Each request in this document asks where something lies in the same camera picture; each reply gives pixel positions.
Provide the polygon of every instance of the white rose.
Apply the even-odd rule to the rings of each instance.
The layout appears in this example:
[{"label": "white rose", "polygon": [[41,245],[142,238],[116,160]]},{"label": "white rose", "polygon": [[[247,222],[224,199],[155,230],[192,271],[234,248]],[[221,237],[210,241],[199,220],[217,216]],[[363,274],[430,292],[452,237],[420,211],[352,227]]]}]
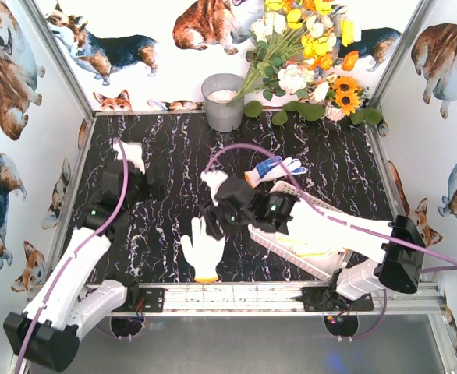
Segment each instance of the white rose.
[{"label": "white rose", "polygon": [[285,17],[282,14],[278,14],[277,12],[268,12],[265,13],[263,19],[266,30],[270,30],[270,33],[267,35],[272,35],[273,31],[277,34],[282,34],[285,30],[286,22]]},{"label": "white rose", "polygon": [[312,99],[314,99],[316,103],[320,103],[328,95],[328,91],[329,91],[329,82],[328,81],[322,82],[313,91]]},{"label": "white rose", "polygon": [[305,77],[298,65],[288,65],[278,72],[278,85],[287,93],[295,94],[306,87]]},{"label": "white rose", "polygon": [[267,31],[265,30],[265,23],[262,19],[254,21],[250,29],[257,36],[257,41],[267,41]]}]

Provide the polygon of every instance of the cable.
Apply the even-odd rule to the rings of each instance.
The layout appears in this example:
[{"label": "cable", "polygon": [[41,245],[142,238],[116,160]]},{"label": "cable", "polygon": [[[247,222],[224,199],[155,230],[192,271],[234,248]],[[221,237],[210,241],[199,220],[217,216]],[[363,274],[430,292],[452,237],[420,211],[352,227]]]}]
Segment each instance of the cable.
[{"label": "cable", "polygon": [[[83,240],[81,242],[81,244],[78,245],[78,247],[74,250],[74,254],[75,255],[77,255],[78,252],[92,238],[94,238],[95,236],[99,235],[103,230],[105,230],[108,227],[108,225],[110,225],[112,223],[112,221],[116,218],[116,216],[118,215],[119,211],[121,210],[121,207],[122,207],[122,205],[123,205],[123,203],[125,201],[126,190],[128,189],[128,161],[126,159],[125,149],[122,146],[121,140],[116,138],[115,141],[117,142],[119,148],[121,149],[121,153],[122,153],[123,180],[122,180],[121,195],[119,196],[118,203],[116,204],[116,207],[114,208],[111,216],[109,216],[109,218],[97,230],[95,230],[91,235],[89,235],[88,238]],[[50,298],[50,294],[53,292],[53,290],[55,288],[55,285],[57,284],[58,280],[62,276],[62,273],[64,272],[64,270],[69,265],[69,263],[71,262],[72,259],[73,259],[72,257],[69,257],[66,260],[66,262],[64,263],[64,265],[62,265],[61,270],[55,275],[54,281],[50,284],[50,288],[48,289],[47,293],[45,294],[45,296],[43,298],[43,305],[40,308],[38,308],[36,314],[34,315],[33,320],[31,321],[31,323],[30,323],[30,325],[29,325],[29,327],[27,329],[26,336],[24,337],[24,340],[23,340],[23,344],[20,347],[19,356],[17,357],[16,369],[15,369],[15,372],[14,372],[15,374],[20,374],[20,367],[22,366],[24,355],[26,354],[27,345],[29,344],[29,340],[31,339],[31,335],[33,335],[34,327],[36,326],[36,323],[38,322],[38,320],[40,318],[40,314],[43,311],[43,309],[45,308],[45,306],[47,304],[47,301]]]},{"label": "cable", "polygon": [[[222,148],[221,150],[219,150],[209,160],[209,162],[206,165],[206,168],[204,169],[204,172],[208,172],[209,171],[211,165],[217,160],[217,158],[221,154],[225,153],[228,150],[235,150],[235,149],[254,150],[256,152],[260,152],[260,153],[264,154],[266,157],[269,157],[269,158],[275,157],[275,155],[273,155],[268,150],[265,150],[261,146],[257,146],[257,145],[254,145],[254,144],[244,144],[244,143],[231,144],[231,145],[226,146],[226,147]],[[301,187],[299,187],[299,183],[291,175],[291,173],[289,172],[288,168],[282,163],[282,161],[278,165],[280,165],[280,167],[284,170],[284,172],[286,173],[287,177],[291,181],[292,185],[294,185],[294,187],[297,189],[299,197],[301,199],[303,199],[315,212],[320,214],[322,217],[327,217],[327,219],[329,219],[331,221],[334,221],[334,222],[336,222],[338,224],[342,224],[343,226],[346,226],[348,224],[346,221],[339,220],[338,218],[325,216],[325,212],[322,212],[320,209],[318,209],[316,206],[314,206],[310,201],[308,201],[308,199],[306,198],[305,193],[303,192]],[[436,257],[437,259],[442,259],[445,262],[452,264],[452,266],[431,267],[429,269],[422,270],[421,273],[429,273],[431,271],[442,271],[442,270],[457,270],[457,261],[455,261],[451,257],[448,257],[446,255],[442,255],[442,254],[437,253],[437,252],[430,251],[429,249],[421,247],[420,245],[416,245],[416,244],[413,244],[413,243],[410,243],[410,242],[406,242],[405,240],[402,240],[402,239],[393,238],[391,236],[384,235],[384,234],[382,234],[380,232],[376,232],[376,231],[369,230],[367,228],[362,228],[360,226],[356,226],[355,224],[350,225],[350,227],[353,228],[354,230],[361,231],[363,233],[376,236],[378,238],[387,240],[389,242],[393,242],[393,243],[398,244],[398,245],[402,245],[402,246],[404,246],[406,248],[413,249],[413,250],[425,253],[427,255]]]}]

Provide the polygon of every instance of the gray floor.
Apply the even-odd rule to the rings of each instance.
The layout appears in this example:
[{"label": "gray floor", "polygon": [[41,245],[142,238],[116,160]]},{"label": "gray floor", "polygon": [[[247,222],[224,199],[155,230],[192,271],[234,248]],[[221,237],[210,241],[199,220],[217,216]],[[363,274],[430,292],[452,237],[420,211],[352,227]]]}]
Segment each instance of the gray floor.
[{"label": "gray floor", "polygon": [[[360,332],[376,318],[362,316]],[[131,343],[90,332],[65,373],[443,373],[426,316],[387,316],[375,334],[352,343],[330,338],[316,316],[148,321],[150,328]]]}]

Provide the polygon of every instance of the black marble table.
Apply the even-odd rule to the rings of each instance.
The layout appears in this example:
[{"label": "black marble table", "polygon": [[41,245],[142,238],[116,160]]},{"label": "black marble table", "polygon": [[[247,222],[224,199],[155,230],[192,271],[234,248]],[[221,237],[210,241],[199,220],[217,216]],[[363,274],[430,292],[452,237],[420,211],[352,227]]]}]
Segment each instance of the black marble table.
[{"label": "black marble table", "polygon": [[[208,127],[204,113],[108,115],[97,117],[68,233],[100,183],[105,161],[116,155],[110,140],[115,136],[143,144],[146,168],[160,171],[166,197],[135,206],[128,245],[101,259],[88,280],[92,284],[100,283],[113,269],[130,273],[144,283],[193,281],[193,268],[185,261],[180,236],[191,234],[191,218],[199,216],[200,206],[209,200],[207,187],[200,180],[201,171],[217,150],[232,143],[254,143],[276,155],[298,157],[309,169],[298,177],[307,192],[346,213],[391,219],[381,177],[362,129],[329,121],[304,122],[297,117],[277,127],[271,124],[271,113],[264,112],[261,118],[246,118],[239,129],[222,134]],[[264,158],[236,150],[223,154],[215,165],[230,175],[243,176]],[[269,190],[272,183],[260,186]],[[354,256],[351,262],[361,260]],[[228,238],[217,270],[220,280],[226,282],[314,280],[251,241],[246,229]]]}]

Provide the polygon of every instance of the flower bouquet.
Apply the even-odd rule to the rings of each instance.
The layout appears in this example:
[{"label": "flower bouquet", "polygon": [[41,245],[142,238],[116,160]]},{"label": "flower bouquet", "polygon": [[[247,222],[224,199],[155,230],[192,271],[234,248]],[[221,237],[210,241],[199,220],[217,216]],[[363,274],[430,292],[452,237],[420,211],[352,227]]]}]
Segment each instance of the flower bouquet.
[{"label": "flower bouquet", "polygon": [[[310,121],[356,113],[365,90],[353,78],[330,72],[350,71],[359,59],[358,51],[338,58],[340,44],[361,38],[345,6],[331,0],[266,0],[264,17],[251,25],[250,35],[255,48],[246,53],[250,67],[234,101],[261,90],[268,101],[295,94],[299,100],[274,115],[276,125],[287,121],[286,111]],[[244,112],[257,117],[262,110],[251,101]]]}]

